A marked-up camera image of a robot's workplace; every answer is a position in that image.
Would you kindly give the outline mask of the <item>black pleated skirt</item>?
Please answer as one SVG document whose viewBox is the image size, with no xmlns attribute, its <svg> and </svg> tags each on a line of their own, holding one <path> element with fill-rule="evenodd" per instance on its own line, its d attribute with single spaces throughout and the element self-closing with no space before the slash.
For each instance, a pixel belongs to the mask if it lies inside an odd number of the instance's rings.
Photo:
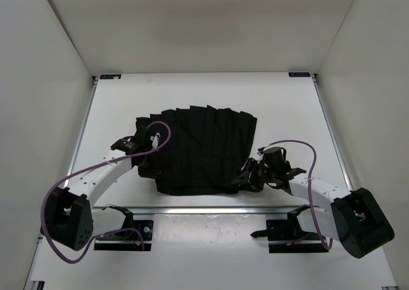
<svg viewBox="0 0 409 290">
<path fill-rule="evenodd" d="M 252 114 L 191 106 L 150 114 L 136 124 L 152 124 L 150 132 L 168 140 L 156 153 L 136 160 L 138 175 L 155 180 L 158 192 L 174 196 L 239 192 L 232 182 L 251 153 L 257 125 Z"/>
</svg>

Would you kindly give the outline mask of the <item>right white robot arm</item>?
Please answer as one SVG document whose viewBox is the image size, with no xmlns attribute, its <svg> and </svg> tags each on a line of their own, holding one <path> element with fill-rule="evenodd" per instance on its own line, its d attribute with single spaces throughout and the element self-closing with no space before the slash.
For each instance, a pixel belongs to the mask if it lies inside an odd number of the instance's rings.
<svg viewBox="0 0 409 290">
<path fill-rule="evenodd" d="M 357 259 L 395 238 L 391 224 L 369 190 L 330 185 L 314 178 L 311 171 L 293 168 L 282 147 L 260 148 L 259 156 L 258 160 L 248 159 L 233 185 L 251 192 L 269 186 L 305 199 L 307 204 L 288 212 L 278 224 L 254 231 L 253 238 L 267 237 L 273 245 L 292 245 L 315 236 L 325 249 L 336 240 Z"/>
</svg>

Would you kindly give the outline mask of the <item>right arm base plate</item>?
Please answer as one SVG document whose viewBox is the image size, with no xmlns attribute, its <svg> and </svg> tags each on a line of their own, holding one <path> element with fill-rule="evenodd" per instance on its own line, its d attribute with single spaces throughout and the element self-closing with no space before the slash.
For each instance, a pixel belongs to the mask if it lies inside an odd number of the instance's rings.
<svg viewBox="0 0 409 290">
<path fill-rule="evenodd" d="M 250 236 L 267 239 L 270 254 L 328 253 L 316 233 L 295 230 L 283 213 L 266 214 L 264 227 L 251 232 Z"/>
</svg>

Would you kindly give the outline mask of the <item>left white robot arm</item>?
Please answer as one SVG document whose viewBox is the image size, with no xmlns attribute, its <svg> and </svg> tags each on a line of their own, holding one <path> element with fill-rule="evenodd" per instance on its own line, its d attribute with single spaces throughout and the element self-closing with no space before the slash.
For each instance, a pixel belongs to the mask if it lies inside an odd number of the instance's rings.
<svg viewBox="0 0 409 290">
<path fill-rule="evenodd" d="M 93 240 L 111 234 L 120 238 L 136 235 L 139 242 L 143 241 L 128 209 L 94 206 L 122 175 L 163 148 L 170 138 L 169 125 L 154 121 L 138 128 L 135 135 L 117 140 L 98 164 L 70 174 L 50 188 L 42 202 L 41 231 L 60 259 L 75 263 L 63 255 L 58 244 L 86 253 Z"/>
</svg>

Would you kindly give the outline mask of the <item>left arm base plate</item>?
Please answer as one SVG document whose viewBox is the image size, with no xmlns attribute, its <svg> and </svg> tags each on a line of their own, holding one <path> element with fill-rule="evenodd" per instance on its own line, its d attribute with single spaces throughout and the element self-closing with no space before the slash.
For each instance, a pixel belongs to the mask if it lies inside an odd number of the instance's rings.
<svg viewBox="0 0 409 290">
<path fill-rule="evenodd" d="M 94 250 L 119 252 L 149 252 L 152 246 L 154 220 L 134 220 L 134 228 L 139 231 L 125 231 L 105 234 L 94 242 Z"/>
</svg>

